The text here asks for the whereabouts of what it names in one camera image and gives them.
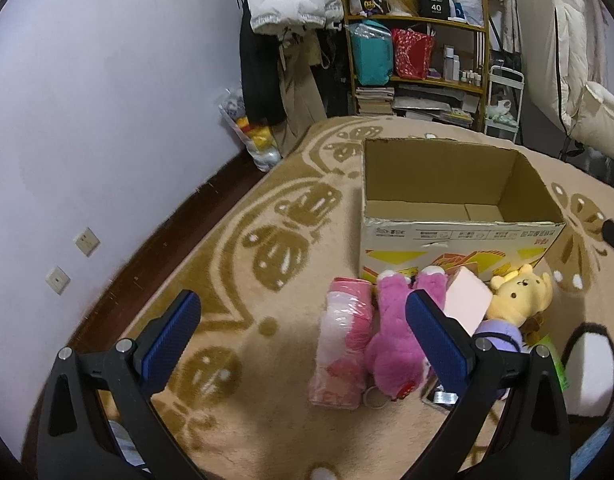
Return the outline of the purple plush doll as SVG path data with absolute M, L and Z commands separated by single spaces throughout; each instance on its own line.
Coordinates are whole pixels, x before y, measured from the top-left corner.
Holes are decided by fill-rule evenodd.
M 520 329 L 515 324 L 500 320 L 500 318 L 483 320 L 476 328 L 473 340 L 478 354 L 482 352 L 490 354 L 490 350 L 496 348 L 499 354 L 522 355 L 523 336 Z M 511 385 L 512 380 L 522 371 L 523 361 L 521 358 L 502 356 L 502 362 L 504 373 L 500 382 L 502 382 L 503 388 L 499 388 L 496 394 L 492 394 L 491 400 L 504 400 L 510 392 L 508 385 Z

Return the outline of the green tissue pack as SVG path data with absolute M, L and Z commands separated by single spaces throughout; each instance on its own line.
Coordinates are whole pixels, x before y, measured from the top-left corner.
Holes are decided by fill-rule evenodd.
M 556 376 L 561 386 L 561 390 L 566 391 L 569 388 L 569 382 L 566 376 L 566 370 L 562 363 L 560 354 L 557 352 L 554 346 L 551 336 L 546 335 L 542 337 L 541 339 L 538 340 L 537 344 L 538 346 L 546 347 L 549 350 L 550 356 L 551 356 L 551 359 L 553 361 L 554 368 L 556 371 Z

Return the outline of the black tissue pack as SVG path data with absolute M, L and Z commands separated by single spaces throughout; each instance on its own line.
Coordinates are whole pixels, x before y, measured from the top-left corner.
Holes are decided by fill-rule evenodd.
M 447 414 L 456 406 L 459 396 L 447 391 L 436 377 L 432 377 L 423 389 L 421 401 L 430 408 Z

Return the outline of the yellow Pooh plush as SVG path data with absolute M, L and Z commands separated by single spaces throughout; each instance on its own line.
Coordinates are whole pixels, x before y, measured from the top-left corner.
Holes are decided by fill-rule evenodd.
M 535 274 L 531 264 L 524 264 L 506 275 L 494 276 L 489 287 L 492 298 L 486 320 L 508 322 L 516 328 L 546 310 L 553 299 L 550 274 Z

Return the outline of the pink square plush cushion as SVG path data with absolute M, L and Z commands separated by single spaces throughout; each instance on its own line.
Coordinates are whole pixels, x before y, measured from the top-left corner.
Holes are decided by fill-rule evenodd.
M 473 336 L 490 306 L 492 291 L 470 269 L 461 266 L 448 281 L 444 314 Z

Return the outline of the pink plush bear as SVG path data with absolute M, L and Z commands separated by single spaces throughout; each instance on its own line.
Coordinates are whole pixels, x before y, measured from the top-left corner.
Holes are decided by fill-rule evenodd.
M 412 292 L 424 290 L 440 310 L 446 301 L 448 276 L 440 266 L 426 266 L 413 281 L 387 270 L 376 282 L 380 325 L 365 349 L 366 369 L 375 387 L 390 400 L 404 399 L 426 383 L 430 365 L 406 319 Z

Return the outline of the pink towel roll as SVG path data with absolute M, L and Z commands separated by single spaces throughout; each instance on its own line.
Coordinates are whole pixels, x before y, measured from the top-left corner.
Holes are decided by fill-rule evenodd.
M 373 335 L 372 284 L 334 278 L 325 296 L 309 401 L 355 410 L 366 388 L 364 352 Z

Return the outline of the open cardboard box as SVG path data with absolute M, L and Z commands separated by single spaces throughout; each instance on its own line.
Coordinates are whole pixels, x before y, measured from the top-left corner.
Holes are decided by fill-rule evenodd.
M 408 278 L 461 266 L 484 281 L 539 262 L 565 220 L 515 148 L 449 139 L 373 139 L 363 150 L 359 274 Z

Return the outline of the white duvet on rack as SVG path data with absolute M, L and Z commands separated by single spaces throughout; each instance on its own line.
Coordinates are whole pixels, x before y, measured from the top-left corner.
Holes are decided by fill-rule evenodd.
M 531 101 L 562 133 L 614 161 L 614 96 L 589 75 L 586 0 L 515 0 Z

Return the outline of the wooden shelf unit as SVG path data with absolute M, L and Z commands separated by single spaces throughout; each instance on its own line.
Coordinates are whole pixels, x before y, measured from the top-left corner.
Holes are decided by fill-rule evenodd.
M 402 115 L 418 110 L 482 131 L 489 29 L 449 15 L 452 0 L 423 0 L 421 16 L 352 12 L 342 0 L 352 110 Z

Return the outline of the stack of books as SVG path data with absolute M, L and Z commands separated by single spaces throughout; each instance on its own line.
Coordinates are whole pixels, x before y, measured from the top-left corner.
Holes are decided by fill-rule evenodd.
M 358 87 L 356 101 L 359 115 L 394 114 L 392 102 L 395 99 L 395 89 L 392 87 Z

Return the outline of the black box marked 40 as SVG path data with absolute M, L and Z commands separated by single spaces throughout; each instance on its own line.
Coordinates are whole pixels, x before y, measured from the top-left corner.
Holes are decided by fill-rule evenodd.
M 450 16 L 449 0 L 418 0 L 418 15 L 447 21 Z

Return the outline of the teal bag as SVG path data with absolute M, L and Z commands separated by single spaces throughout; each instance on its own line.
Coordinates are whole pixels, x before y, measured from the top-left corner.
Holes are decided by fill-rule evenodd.
M 392 33 L 376 21 L 365 20 L 348 26 L 354 69 L 360 84 L 384 86 L 394 70 Z

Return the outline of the lower wall socket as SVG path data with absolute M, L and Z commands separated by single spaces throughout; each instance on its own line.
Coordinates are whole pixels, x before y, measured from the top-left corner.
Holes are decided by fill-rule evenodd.
M 46 274 L 45 283 L 50 286 L 53 292 L 57 295 L 61 295 L 69 285 L 70 277 L 62 268 L 54 266 L 54 268 Z

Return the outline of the wall socket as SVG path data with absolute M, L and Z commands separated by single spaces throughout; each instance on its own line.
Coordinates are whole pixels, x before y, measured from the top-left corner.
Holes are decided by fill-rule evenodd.
M 90 228 L 85 228 L 74 239 L 76 247 L 86 257 L 90 257 L 94 250 L 100 246 L 101 241 Z
M 61 295 L 69 285 L 70 277 L 62 268 L 54 266 L 54 268 L 46 274 L 45 283 L 50 286 L 53 292 L 57 295 Z

